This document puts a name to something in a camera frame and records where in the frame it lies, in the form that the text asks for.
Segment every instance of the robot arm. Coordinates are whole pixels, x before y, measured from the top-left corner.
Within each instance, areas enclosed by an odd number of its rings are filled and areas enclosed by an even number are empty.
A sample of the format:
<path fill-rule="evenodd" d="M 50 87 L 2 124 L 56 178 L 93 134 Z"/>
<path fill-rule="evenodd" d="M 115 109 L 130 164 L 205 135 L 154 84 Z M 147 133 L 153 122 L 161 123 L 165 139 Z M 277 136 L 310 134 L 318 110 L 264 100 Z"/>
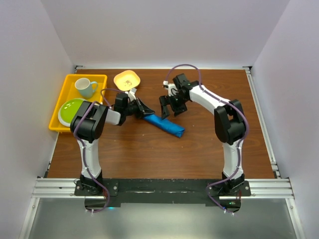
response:
<path fill-rule="evenodd" d="M 91 102 L 88 101 L 82 103 L 71 122 L 71 132 L 74 132 L 90 105 Z M 98 141 L 102 134 L 104 124 L 122 125 L 127 116 L 135 115 L 140 119 L 150 114 L 154 114 L 154 111 L 144 105 L 143 102 L 135 96 L 135 89 L 125 93 L 118 93 L 113 109 L 104 105 L 95 105 L 90 110 L 77 131 L 77 136 L 84 142 L 86 149 L 85 151 L 80 150 L 82 158 L 81 187 L 86 187 L 91 194 L 101 192 L 101 188 L 91 178 L 88 170 L 98 182 L 102 183 L 103 178 L 99 163 Z M 83 149 L 82 142 L 77 141 L 80 148 Z"/>
<path fill-rule="evenodd" d="M 214 115 L 216 135 L 222 142 L 224 148 L 225 163 L 222 177 L 224 179 L 231 176 L 237 168 L 238 157 L 241 158 L 241 146 L 243 141 L 240 142 L 240 139 L 244 136 L 246 128 L 241 116 L 223 102 L 233 104 L 243 113 L 240 102 L 238 100 L 229 101 L 228 99 L 221 98 L 204 86 L 200 88 L 198 81 L 189 82 L 184 74 L 176 76 L 173 81 L 174 84 L 168 84 L 166 81 L 163 83 L 164 88 L 168 90 L 168 95 L 159 98 L 162 109 L 162 119 L 169 115 L 167 105 L 171 106 L 174 116 L 177 116 L 187 111 L 185 105 L 187 101 L 196 102 L 210 111 Z M 216 99 L 204 91 L 216 96 Z M 244 173 L 240 162 L 237 173 L 232 177 L 232 180 L 227 182 L 227 187 L 231 190 L 243 182 Z"/>

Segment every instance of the blue mug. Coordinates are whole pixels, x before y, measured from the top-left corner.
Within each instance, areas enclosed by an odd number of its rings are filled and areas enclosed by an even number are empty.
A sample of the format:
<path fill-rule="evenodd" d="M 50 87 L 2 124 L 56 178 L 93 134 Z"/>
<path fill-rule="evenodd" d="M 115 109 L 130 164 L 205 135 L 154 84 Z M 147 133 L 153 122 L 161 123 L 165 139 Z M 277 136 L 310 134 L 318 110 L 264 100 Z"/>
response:
<path fill-rule="evenodd" d="M 81 96 L 84 98 L 91 98 L 98 88 L 98 83 L 96 81 L 90 82 L 88 78 L 80 78 L 75 82 L 75 88 L 79 91 Z"/>

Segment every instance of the mug handle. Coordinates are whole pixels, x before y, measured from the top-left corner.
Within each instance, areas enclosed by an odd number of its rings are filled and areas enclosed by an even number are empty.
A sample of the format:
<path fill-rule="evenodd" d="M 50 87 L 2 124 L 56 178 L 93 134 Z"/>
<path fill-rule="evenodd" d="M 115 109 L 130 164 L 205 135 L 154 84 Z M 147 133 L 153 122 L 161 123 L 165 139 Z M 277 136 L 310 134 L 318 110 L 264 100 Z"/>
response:
<path fill-rule="evenodd" d="M 96 81 L 92 81 L 90 85 L 96 84 L 96 87 L 93 89 L 93 93 L 98 89 L 99 84 Z"/>

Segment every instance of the yellow tray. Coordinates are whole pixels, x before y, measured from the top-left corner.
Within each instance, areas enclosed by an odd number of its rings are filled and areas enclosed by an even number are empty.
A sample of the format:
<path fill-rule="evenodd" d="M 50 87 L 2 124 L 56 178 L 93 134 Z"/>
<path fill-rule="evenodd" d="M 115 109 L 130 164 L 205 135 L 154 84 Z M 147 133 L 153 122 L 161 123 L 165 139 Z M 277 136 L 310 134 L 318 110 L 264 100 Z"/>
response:
<path fill-rule="evenodd" d="M 74 98 L 83 98 L 78 90 L 75 88 L 75 82 L 80 78 L 88 78 L 91 82 L 96 81 L 98 83 L 98 88 L 94 95 L 86 99 L 86 101 L 98 101 L 102 102 L 103 98 L 100 94 L 100 91 L 106 88 L 106 75 L 78 75 L 78 74 L 69 74 L 65 77 L 62 90 L 60 92 L 60 96 L 58 98 L 58 102 L 55 105 L 54 112 L 52 118 L 50 120 L 49 129 L 57 132 L 71 132 L 70 127 L 66 127 L 60 123 L 58 119 L 58 112 L 61 106 Z"/>

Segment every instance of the yellow bowl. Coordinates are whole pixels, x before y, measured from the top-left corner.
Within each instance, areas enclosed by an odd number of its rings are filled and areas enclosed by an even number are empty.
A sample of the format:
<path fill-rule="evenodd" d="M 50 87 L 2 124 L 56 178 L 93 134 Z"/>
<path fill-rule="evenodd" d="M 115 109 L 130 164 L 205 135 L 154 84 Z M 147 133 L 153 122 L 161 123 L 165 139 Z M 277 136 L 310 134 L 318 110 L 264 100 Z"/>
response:
<path fill-rule="evenodd" d="M 140 82 L 139 76 L 131 70 L 123 71 L 114 77 L 114 83 L 121 91 L 129 91 L 138 86 Z"/>

